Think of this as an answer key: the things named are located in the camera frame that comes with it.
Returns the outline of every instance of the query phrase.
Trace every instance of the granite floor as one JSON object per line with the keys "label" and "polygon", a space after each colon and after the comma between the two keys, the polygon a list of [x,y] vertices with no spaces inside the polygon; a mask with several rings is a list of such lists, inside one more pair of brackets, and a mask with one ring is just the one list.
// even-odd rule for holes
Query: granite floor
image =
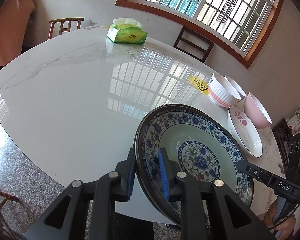
{"label": "granite floor", "polygon": [[[19,203],[7,201],[2,214],[12,229],[25,233],[31,224],[44,212],[64,187],[51,179],[32,163],[18,147],[0,124],[0,189],[17,196]],[[87,228],[89,228],[90,211]],[[153,223],[154,239],[178,240],[180,232],[166,229]]]}

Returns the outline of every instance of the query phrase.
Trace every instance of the green tissue package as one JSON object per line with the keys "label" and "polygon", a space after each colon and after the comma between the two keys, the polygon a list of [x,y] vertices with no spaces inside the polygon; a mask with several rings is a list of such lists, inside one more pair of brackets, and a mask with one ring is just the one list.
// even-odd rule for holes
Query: green tissue package
{"label": "green tissue package", "polygon": [[145,44],[148,33],[141,30],[141,26],[133,18],[115,19],[107,36],[115,43]]}

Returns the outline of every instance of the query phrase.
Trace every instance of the round dining table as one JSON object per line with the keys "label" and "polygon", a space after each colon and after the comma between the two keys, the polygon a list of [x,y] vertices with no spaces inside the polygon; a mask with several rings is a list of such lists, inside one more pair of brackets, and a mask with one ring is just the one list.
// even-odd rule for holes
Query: round dining table
{"label": "round dining table", "polygon": [[[107,32],[95,25],[57,36],[0,70],[2,127],[35,165],[64,187],[113,171],[127,158],[141,120],[158,106],[195,107],[229,131],[228,109],[189,82],[189,76],[197,76],[207,83],[213,69],[150,37],[144,45],[116,44]],[[248,161],[281,175],[271,128],[258,132],[263,154],[247,156]],[[256,215],[275,199],[273,190],[254,179],[250,208]],[[147,199],[137,179],[130,201],[117,202],[115,210],[172,223]]]}

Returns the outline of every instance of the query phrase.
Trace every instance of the floral pattern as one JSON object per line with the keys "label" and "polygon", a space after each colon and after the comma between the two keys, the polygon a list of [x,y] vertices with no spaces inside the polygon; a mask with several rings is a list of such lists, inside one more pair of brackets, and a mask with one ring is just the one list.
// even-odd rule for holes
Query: floral pattern
{"label": "floral pattern", "polygon": [[[160,173],[158,172],[160,170],[159,161],[158,161],[159,141],[162,134],[165,132],[165,130],[167,130],[172,125],[178,123],[185,123],[185,124],[199,127],[202,130],[209,133],[210,135],[212,135],[213,137],[215,137],[226,149],[234,165],[236,165],[239,160],[243,159],[239,149],[236,147],[235,143],[227,135],[227,133],[223,131],[220,127],[218,127],[216,124],[214,124],[212,121],[210,121],[209,119],[205,118],[202,115],[193,113],[190,110],[184,110],[178,108],[173,109],[172,107],[168,109],[164,108],[162,109],[161,112],[154,115],[147,124],[145,124],[146,125],[145,130],[143,134],[140,134],[140,138],[142,138],[141,155],[142,155],[143,165],[145,167],[150,183],[154,185],[154,188],[157,191],[155,195],[161,195],[162,199],[164,199],[164,197],[162,193]],[[204,161],[202,161],[200,157],[197,157],[197,159],[194,157],[193,165],[195,167],[200,167],[200,166],[204,167]],[[253,185],[246,174],[237,170],[236,173],[237,173],[236,193],[244,203],[250,204],[253,195]],[[173,213],[179,216],[181,215],[180,202],[170,202],[168,203],[168,205],[171,207]]]}
{"label": "floral pattern", "polygon": [[213,152],[197,141],[186,141],[178,150],[181,168],[196,179],[210,182],[220,176],[220,165]]}
{"label": "floral pattern", "polygon": [[243,124],[243,126],[247,126],[247,120],[244,119],[242,116],[242,113],[240,111],[235,111],[234,116],[239,119],[240,123]]}

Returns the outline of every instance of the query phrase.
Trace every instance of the wooden window frame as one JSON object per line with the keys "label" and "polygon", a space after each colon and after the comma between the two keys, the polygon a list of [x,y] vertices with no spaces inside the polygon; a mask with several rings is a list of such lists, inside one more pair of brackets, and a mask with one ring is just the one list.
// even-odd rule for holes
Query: wooden window frame
{"label": "wooden window frame", "polygon": [[234,58],[236,58],[241,64],[243,64],[246,68],[249,68],[252,64],[252,62],[256,59],[257,55],[261,51],[263,45],[266,43],[266,40],[268,39],[277,19],[280,14],[281,8],[282,8],[283,0],[274,0],[273,5],[270,9],[269,15],[264,22],[258,36],[255,38],[255,41],[253,42],[251,48],[247,52],[247,54],[243,57],[240,55],[234,48],[232,48],[230,45],[225,43],[223,40],[215,36],[213,33],[205,30],[204,28],[200,27],[199,25],[188,21],[185,18],[182,18],[176,14],[170,13],[169,11],[165,11],[156,7],[152,7],[149,5],[141,4],[141,3],[135,3],[128,0],[117,0],[116,4],[117,6],[123,6],[128,7],[132,9],[137,9],[149,13],[156,14],[158,16],[167,18],[171,21],[174,21],[176,23],[179,23],[198,34],[206,37],[207,39],[211,40],[221,48],[223,48],[225,51],[227,51],[229,54],[231,54]]}

